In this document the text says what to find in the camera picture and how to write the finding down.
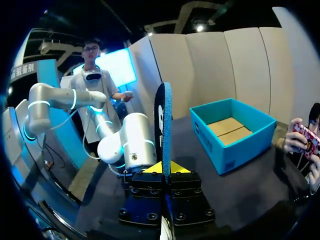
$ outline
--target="blue box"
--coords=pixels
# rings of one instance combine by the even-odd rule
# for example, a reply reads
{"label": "blue box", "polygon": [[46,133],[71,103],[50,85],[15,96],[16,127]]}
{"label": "blue box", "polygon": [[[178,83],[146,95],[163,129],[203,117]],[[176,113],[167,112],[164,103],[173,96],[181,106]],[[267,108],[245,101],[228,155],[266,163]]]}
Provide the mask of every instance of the blue box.
{"label": "blue box", "polygon": [[[217,173],[222,175],[266,150],[272,142],[277,120],[264,112],[233,98],[190,108],[192,127]],[[229,145],[207,126],[234,118],[252,134]]]}

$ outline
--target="box flap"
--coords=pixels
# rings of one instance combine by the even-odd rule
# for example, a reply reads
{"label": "box flap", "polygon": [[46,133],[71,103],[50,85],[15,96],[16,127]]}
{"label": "box flap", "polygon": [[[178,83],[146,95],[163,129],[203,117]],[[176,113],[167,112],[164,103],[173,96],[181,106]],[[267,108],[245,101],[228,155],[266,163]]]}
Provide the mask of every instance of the box flap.
{"label": "box flap", "polygon": [[243,126],[235,131],[219,136],[219,139],[225,146],[227,146],[249,136],[250,134],[252,134],[252,132]]}
{"label": "box flap", "polygon": [[237,120],[235,120],[233,117],[229,117],[227,119],[208,124],[207,126],[217,137],[243,127],[243,125]]}

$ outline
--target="open box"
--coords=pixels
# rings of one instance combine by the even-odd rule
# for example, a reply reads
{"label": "open box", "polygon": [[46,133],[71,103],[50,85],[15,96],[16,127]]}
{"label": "open box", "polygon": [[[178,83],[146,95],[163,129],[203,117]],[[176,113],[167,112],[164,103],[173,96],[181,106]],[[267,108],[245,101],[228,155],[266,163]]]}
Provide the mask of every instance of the open box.
{"label": "open box", "polygon": [[217,173],[241,166],[267,149],[277,121],[233,98],[190,108],[192,127]]}

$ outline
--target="person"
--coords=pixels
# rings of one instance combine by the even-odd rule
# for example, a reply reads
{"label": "person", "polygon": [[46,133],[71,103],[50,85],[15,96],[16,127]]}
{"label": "person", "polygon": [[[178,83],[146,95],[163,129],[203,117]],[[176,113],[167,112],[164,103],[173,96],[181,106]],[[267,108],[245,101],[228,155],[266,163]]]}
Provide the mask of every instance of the person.
{"label": "person", "polygon": [[[121,123],[109,97],[115,100],[128,102],[133,96],[128,97],[125,94],[120,93],[109,72],[100,69],[96,65],[96,59],[101,53],[100,47],[101,42],[97,38],[89,39],[84,43],[83,52],[81,54],[84,59],[84,66],[81,71],[74,75],[70,80],[69,88],[104,93],[107,97],[107,101],[103,106],[103,112],[109,116],[114,131],[118,131],[121,128]],[[90,79],[87,77],[88,73],[98,74],[95,74],[97,77]],[[91,153],[94,153],[95,156],[98,157],[97,149],[100,138],[96,132],[93,121],[87,115],[87,108],[80,108],[79,115],[86,138],[86,146]]]}
{"label": "person", "polygon": [[[305,189],[305,187],[303,187],[303,185],[305,185],[305,183],[307,183],[311,195],[313,195],[320,186],[320,155],[313,154],[307,159],[304,156],[304,150],[307,149],[306,137],[299,132],[293,132],[294,125],[302,124],[302,122],[303,120],[301,118],[293,119],[288,126],[285,137],[280,138],[276,143],[277,149],[285,154],[284,158],[280,160],[279,158],[276,159],[276,165],[278,165],[282,169],[282,173],[286,175],[286,179],[289,180],[289,184],[297,194],[296,197],[304,191],[303,189]],[[315,103],[310,110],[308,129],[320,137],[320,103]]]}

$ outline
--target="curved white wall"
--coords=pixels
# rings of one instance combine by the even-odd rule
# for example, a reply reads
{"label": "curved white wall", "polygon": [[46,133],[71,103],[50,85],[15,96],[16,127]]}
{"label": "curved white wall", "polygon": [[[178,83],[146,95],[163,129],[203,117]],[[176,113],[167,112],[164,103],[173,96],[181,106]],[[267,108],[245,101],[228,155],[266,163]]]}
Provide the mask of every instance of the curved white wall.
{"label": "curved white wall", "polygon": [[258,28],[225,31],[236,89],[236,99],[266,114],[270,108],[270,74]]}
{"label": "curved white wall", "polygon": [[293,67],[282,28],[261,27],[188,35],[155,34],[130,46],[138,81],[133,111],[153,123],[158,86],[172,87],[172,115],[236,98],[288,124],[293,110]]}
{"label": "curved white wall", "polygon": [[190,115],[189,109],[199,105],[199,92],[186,35],[154,34],[149,39],[161,79],[171,84],[173,118]]}
{"label": "curved white wall", "polygon": [[299,21],[284,7],[273,7],[292,55],[294,96],[291,119],[302,118],[308,125],[309,112],[320,102],[320,59],[312,41]]}
{"label": "curved white wall", "polygon": [[199,105],[236,98],[234,71],[223,32],[186,35],[198,85]]}
{"label": "curved white wall", "polygon": [[149,38],[146,36],[129,46],[137,81],[126,85],[134,98],[126,103],[128,113],[145,114],[154,124],[154,103],[161,78]]}
{"label": "curved white wall", "polygon": [[294,72],[285,32],[279,27],[259,28],[270,69],[270,115],[289,124],[293,110]]}

